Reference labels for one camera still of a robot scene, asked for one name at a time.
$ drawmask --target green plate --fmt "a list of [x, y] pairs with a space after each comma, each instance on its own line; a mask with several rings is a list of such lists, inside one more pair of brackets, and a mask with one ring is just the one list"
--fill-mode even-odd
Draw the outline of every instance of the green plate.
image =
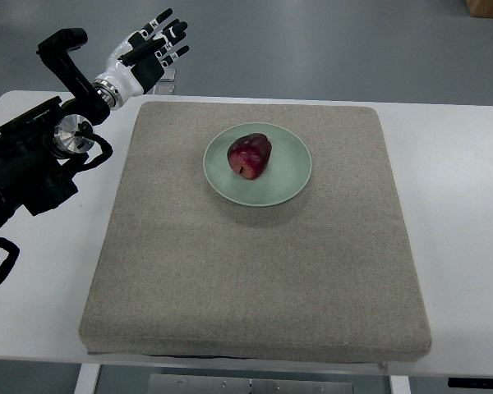
[[[267, 168], [253, 181], [228, 165], [228, 147], [239, 137], [262, 133], [272, 144]], [[311, 154], [305, 144], [283, 127], [269, 123], [245, 123], [217, 135], [203, 157], [206, 179], [223, 197], [252, 207], [280, 204], [295, 196], [311, 177]]]

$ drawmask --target apple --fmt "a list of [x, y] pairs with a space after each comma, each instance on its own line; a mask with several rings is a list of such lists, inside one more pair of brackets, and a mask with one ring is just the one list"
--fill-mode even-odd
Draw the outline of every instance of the apple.
[[266, 135], [252, 133], [238, 138], [227, 152], [228, 165], [243, 178], [258, 178], [269, 164], [272, 144]]

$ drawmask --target robot finger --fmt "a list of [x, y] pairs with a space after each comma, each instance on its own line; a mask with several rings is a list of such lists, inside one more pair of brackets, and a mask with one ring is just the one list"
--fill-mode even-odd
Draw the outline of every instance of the robot finger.
[[144, 27], [139, 30], [143, 39], [149, 39], [152, 37], [157, 31], [159, 31], [159, 25], [166, 21], [173, 14], [172, 8], [164, 11], [162, 14], [157, 16], [155, 19], [152, 19], [148, 22]]
[[168, 55], [167, 57], [161, 58], [160, 56], [160, 51], [155, 53], [155, 56], [159, 60], [159, 63], [163, 69], [167, 68], [168, 66], [171, 66], [173, 62], [175, 62], [178, 58], [180, 58], [182, 55], [184, 55], [186, 52], [190, 50], [190, 47], [188, 45], [185, 45], [184, 47], [180, 48], [176, 52], [172, 53], [171, 55]]
[[183, 31], [179, 34], [177, 34], [177, 37], [175, 39], [172, 39], [169, 43], [165, 44], [159, 51], [155, 52], [155, 57], [158, 59], [161, 58], [162, 56], [166, 55], [172, 47], [177, 44], [179, 41], [184, 39], [187, 36], [187, 34]]

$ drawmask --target gray cushion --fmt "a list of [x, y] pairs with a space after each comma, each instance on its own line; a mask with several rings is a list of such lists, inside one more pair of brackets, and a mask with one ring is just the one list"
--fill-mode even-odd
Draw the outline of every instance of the gray cushion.
[[[301, 193], [268, 208], [208, 184], [208, 143], [262, 121], [312, 156]], [[431, 335], [376, 112], [147, 103], [80, 327], [91, 352], [265, 360], [415, 360]]]

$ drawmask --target robotic hand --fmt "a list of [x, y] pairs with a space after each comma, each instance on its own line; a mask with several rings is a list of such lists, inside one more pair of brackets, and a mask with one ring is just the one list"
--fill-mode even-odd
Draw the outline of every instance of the robotic hand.
[[[51, 98], [0, 126], [0, 227], [21, 205], [32, 215], [56, 208], [78, 192], [72, 181], [78, 172], [108, 160], [112, 148], [94, 133], [93, 126], [130, 97], [149, 91], [164, 69], [189, 49], [184, 46], [172, 51], [186, 37], [187, 23], [174, 20], [159, 28], [171, 15], [168, 9], [128, 35], [93, 84], [68, 56], [87, 42], [83, 29], [59, 30], [39, 44], [37, 53], [42, 62], [75, 98], [62, 106], [59, 97]], [[87, 163], [87, 151], [94, 143], [102, 153]], [[20, 250], [4, 238], [0, 238], [0, 249], [8, 252], [0, 264], [1, 284]]]
[[119, 109], [130, 98], [148, 92], [163, 76], [164, 69], [188, 52], [184, 46], [167, 55], [175, 44], [186, 37], [186, 22], [178, 19], [164, 29], [159, 25], [172, 15], [168, 9], [147, 23], [140, 31], [128, 35], [109, 56], [106, 71], [93, 86], [103, 95], [112, 110]]

